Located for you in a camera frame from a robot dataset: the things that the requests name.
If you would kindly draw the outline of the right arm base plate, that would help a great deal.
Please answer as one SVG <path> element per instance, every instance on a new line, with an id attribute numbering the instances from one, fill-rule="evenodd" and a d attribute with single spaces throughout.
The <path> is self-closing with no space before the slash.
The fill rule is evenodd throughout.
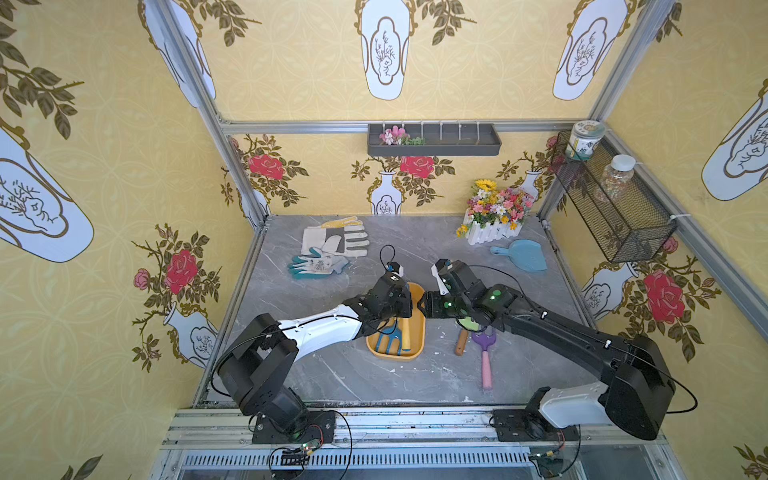
<path id="1" fill-rule="evenodd" d="M 489 426 L 500 442 L 576 442 L 580 438 L 576 426 L 557 428 L 538 413 L 521 408 L 495 409 Z"/>

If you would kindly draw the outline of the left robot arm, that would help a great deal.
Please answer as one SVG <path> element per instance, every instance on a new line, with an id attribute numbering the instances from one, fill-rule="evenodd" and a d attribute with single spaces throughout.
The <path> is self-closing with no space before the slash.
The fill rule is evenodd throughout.
<path id="1" fill-rule="evenodd" d="M 255 317 L 220 356 L 214 374 L 243 415 L 262 414 L 282 431 L 300 429 L 305 404 L 284 386 L 293 364 L 330 345 L 379 334 L 412 311 L 408 283 L 386 273 L 368 292 L 331 310 L 293 320 Z"/>

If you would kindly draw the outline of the yellow plastic storage tray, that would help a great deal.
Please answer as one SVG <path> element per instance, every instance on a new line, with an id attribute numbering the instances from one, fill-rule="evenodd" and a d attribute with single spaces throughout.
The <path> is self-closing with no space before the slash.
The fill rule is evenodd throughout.
<path id="1" fill-rule="evenodd" d="M 380 359 L 410 362 L 424 350 L 426 317 L 419 310 L 418 302 L 425 290 L 413 282 L 409 283 L 409 288 L 413 307 L 411 316 L 390 320 L 384 327 L 384 333 L 376 332 L 366 339 L 368 350 Z"/>

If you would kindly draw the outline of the purple rake pink handle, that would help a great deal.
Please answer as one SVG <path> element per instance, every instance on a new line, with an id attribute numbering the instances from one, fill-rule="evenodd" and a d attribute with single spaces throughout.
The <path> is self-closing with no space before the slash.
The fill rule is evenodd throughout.
<path id="1" fill-rule="evenodd" d="M 490 358 L 490 348 L 496 342 L 496 330 L 492 327 L 486 328 L 482 332 L 471 334 L 471 339 L 481 349 L 481 382 L 484 390 L 493 388 L 492 366 Z"/>

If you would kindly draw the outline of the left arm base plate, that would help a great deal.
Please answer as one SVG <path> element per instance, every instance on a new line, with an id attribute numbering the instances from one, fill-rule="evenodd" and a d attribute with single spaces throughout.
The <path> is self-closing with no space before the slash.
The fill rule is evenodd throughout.
<path id="1" fill-rule="evenodd" d="M 279 426 L 261 413 L 248 422 L 253 444 L 294 445 L 317 440 L 324 445 L 334 440 L 335 427 L 336 414 L 330 410 L 309 410 L 289 426 Z"/>

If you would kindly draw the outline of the teal rake yellow handle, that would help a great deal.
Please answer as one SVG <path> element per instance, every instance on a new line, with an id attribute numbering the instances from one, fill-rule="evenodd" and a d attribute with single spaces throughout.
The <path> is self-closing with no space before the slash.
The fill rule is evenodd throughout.
<path id="1" fill-rule="evenodd" d="M 386 355 L 400 356 L 402 354 L 401 329 L 398 320 L 395 320 L 392 326 L 384 328 L 376 342 L 375 351 Z"/>

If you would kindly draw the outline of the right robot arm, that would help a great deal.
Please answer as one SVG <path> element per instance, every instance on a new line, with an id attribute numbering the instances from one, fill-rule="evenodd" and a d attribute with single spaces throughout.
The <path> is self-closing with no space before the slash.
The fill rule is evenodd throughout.
<path id="1" fill-rule="evenodd" d="M 591 385 L 537 391 L 530 407 L 557 428 L 611 423 L 641 439 L 657 438 L 676 391 L 657 344 L 647 337 L 625 339 L 570 320 L 510 286 L 486 286 L 461 261 L 438 260 L 438 282 L 419 307 L 428 318 L 469 319 L 481 330 L 521 336 L 579 365 Z"/>

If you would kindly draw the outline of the green rake brown handle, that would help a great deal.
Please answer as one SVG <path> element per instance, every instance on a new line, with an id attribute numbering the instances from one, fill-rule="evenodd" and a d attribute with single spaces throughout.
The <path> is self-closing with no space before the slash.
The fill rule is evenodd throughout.
<path id="1" fill-rule="evenodd" d="M 460 332 L 454 353 L 457 356 L 463 356 L 470 334 L 478 332 L 480 330 L 480 325 L 469 317 L 458 319 L 456 323 L 460 327 Z"/>

